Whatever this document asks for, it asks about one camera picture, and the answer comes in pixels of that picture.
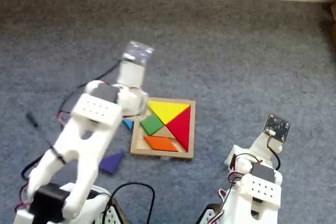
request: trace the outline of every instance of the red triangle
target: red triangle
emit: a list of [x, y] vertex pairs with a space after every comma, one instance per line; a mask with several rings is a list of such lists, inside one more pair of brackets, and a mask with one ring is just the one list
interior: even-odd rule
[[189, 106], [166, 125], [186, 151], [189, 149], [190, 112]]

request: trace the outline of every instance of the beige triangle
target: beige triangle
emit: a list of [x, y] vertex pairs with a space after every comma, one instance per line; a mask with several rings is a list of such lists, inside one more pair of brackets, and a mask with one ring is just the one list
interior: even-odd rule
[[152, 136], [164, 136], [164, 137], [175, 139], [175, 136], [173, 135], [173, 133], [170, 132], [167, 126], [162, 127], [157, 132], [155, 132]]

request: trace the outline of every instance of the blue tangram piece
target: blue tangram piece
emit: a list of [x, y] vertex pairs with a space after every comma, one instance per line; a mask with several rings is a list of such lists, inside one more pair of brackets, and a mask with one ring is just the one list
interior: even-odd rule
[[124, 119], [124, 124], [127, 126], [127, 128], [132, 132], [133, 129], [133, 121], [129, 119]]
[[125, 157], [124, 152], [104, 157], [100, 162], [99, 169], [104, 170], [105, 172], [108, 172], [110, 174], [114, 174], [117, 171], [123, 157]]

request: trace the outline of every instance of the purple triangle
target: purple triangle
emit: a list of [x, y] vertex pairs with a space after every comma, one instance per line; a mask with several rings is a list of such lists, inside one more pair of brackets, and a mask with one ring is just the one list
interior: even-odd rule
[[104, 170], [110, 174], [114, 174], [117, 171], [123, 157], [125, 157], [124, 152], [104, 157], [100, 162], [99, 169]]

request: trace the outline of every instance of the wooden puzzle board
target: wooden puzzle board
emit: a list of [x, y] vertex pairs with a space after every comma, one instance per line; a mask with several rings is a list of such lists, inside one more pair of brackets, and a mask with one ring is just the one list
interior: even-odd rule
[[[189, 125], [189, 142], [188, 142], [188, 151], [182, 147], [182, 145], [173, 138], [170, 138], [171, 143], [178, 150], [177, 152], [171, 151], [159, 151], [153, 150], [148, 142], [144, 139], [144, 136], [147, 136], [145, 130], [140, 124], [139, 119], [134, 120], [133, 125], [133, 137], [131, 144], [131, 153], [138, 155], [150, 155], [150, 156], [167, 156], [167, 157], [176, 157], [176, 158], [188, 158], [191, 159], [194, 156], [194, 133], [195, 133], [195, 108], [196, 103], [193, 100], [181, 100], [181, 99], [168, 99], [168, 98], [150, 98], [150, 101], [157, 102], [168, 102], [168, 103], [180, 103], [180, 104], [189, 104], [190, 111], [190, 125]], [[153, 112], [148, 108], [146, 116], [152, 114]]]

